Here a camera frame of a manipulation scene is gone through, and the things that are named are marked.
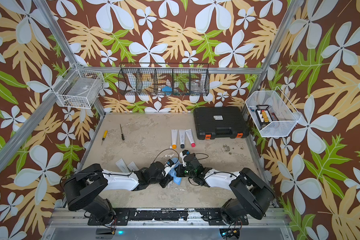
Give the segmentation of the blue microfiber cloth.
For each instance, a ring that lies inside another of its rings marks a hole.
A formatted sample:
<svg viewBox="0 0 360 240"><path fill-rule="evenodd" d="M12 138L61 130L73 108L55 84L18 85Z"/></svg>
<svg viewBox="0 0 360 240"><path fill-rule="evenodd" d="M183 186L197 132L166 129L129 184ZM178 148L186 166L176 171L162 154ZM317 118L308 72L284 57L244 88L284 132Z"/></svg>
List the blue microfiber cloth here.
<svg viewBox="0 0 360 240"><path fill-rule="evenodd" d="M169 175L173 177L173 182L177 185L181 184L182 178L177 176L177 167L180 165L178 158L171 158L175 163L174 168L169 171Z"/></svg>

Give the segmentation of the pink cap toothpaste tube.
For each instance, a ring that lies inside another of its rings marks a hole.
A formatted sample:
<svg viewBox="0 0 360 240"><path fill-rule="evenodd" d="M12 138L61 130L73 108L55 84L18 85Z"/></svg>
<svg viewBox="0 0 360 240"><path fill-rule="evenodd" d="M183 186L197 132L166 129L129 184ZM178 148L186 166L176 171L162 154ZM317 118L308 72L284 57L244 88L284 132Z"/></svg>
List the pink cap toothpaste tube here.
<svg viewBox="0 0 360 240"><path fill-rule="evenodd" d="M187 136L192 148L194 148L196 146L196 144L195 144L194 137L193 137L193 132L192 132L191 129L186 130L186 136Z"/></svg>

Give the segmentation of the dark cap toothpaste tube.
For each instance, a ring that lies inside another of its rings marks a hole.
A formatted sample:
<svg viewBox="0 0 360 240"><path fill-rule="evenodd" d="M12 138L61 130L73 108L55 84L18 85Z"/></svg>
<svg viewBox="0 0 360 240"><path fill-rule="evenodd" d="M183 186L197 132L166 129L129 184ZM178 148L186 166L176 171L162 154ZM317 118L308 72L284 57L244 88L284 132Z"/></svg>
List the dark cap toothpaste tube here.
<svg viewBox="0 0 360 240"><path fill-rule="evenodd" d="M181 149L185 148L185 137L186 137L186 130L179 130L179 138L180 138Z"/></svg>

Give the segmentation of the orange cap toothpaste tube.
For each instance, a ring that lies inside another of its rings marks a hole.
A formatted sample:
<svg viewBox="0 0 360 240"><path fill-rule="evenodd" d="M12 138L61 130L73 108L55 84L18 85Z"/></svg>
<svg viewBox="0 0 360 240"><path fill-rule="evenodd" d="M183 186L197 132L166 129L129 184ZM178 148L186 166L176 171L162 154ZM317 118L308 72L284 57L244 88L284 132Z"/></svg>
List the orange cap toothpaste tube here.
<svg viewBox="0 0 360 240"><path fill-rule="evenodd" d="M171 130L171 146L172 149L176 149L177 148L177 140L178 140L178 130Z"/></svg>

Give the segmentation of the clear pink tube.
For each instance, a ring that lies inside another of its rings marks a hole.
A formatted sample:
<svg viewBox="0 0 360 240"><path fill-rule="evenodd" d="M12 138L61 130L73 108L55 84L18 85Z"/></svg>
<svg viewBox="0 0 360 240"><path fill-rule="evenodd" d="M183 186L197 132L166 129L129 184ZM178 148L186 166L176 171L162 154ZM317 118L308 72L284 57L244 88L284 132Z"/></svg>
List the clear pink tube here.
<svg viewBox="0 0 360 240"><path fill-rule="evenodd" d="M171 166L166 166L164 168L164 171L165 171L165 177L168 175L168 173L172 170L173 168Z"/></svg>

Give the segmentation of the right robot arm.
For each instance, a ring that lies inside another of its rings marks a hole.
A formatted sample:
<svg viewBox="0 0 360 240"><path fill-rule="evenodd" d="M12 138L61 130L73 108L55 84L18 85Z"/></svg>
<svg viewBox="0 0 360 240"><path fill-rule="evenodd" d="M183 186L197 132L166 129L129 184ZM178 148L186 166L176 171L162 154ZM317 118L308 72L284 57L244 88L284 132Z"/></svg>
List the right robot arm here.
<svg viewBox="0 0 360 240"><path fill-rule="evenodd" d="M235 198L227 200L221 207L218 221L227 225L241 221L244 225L247 215L257 220L266 216L275 199L275 192L251 169L243 168L231 173L203 167L197 155L187 150L180 153L180 158L182 163L175 168L177 177L189 178L198 186L221 188L234 193Z"/></svg>

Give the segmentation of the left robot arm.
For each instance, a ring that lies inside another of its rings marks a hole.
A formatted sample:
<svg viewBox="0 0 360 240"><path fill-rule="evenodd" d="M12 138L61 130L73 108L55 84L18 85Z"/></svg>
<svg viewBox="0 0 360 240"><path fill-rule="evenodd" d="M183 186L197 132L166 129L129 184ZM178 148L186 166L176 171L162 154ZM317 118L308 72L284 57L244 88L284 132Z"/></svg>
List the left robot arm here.
<svg viewBox="0 0 360 240"><path fill-rule="evenodd" d="M153 162L148 168L130 173L110 172L92 164L63 183L68 209L85 210L98 225L109 225L116 220L116 213L111 202L100 197L102 191L141 191L154 184L165 188L173 180L169 172L177 163L177 158L165 164Z"/></svg>

